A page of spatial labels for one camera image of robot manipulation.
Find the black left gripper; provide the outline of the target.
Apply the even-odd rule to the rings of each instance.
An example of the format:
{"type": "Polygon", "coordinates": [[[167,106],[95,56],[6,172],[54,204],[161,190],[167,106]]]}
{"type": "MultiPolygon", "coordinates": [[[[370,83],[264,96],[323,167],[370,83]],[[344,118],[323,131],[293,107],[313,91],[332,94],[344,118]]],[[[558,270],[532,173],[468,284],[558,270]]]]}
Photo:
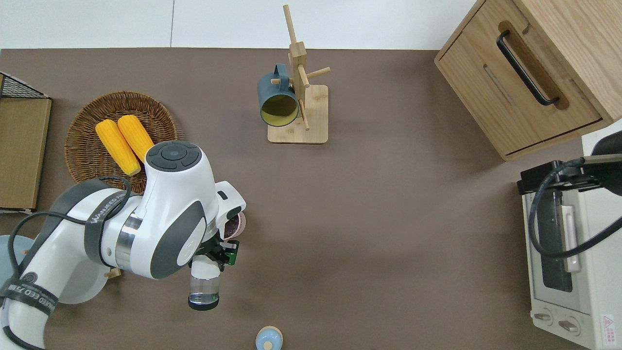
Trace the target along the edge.
{"type": "Polygon", "coordinates": [[[234,265],[238,254],[239,241],[223,241],[218,234],[200,244],[196,251],[198,256],[206,256],[218,265],[223,272],[226,265],[234,265]]]}

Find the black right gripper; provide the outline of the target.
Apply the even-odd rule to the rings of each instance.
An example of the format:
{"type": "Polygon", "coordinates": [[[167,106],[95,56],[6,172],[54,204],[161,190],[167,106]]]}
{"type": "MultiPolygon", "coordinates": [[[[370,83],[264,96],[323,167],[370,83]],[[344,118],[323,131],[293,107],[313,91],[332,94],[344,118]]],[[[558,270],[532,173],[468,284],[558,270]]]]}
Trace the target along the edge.
{"type": "MultiPolygon", "coordinates": [[[[568,167],[560,172],[560,191],[590,191],[602,188],[622,194],[622,132],[602,138],[591,155],[584,157],[585,164],[568,167]]],[[[542,164],[520,173],[516,182],[519,195],[536,192],[557,164],[542,164]]]]}

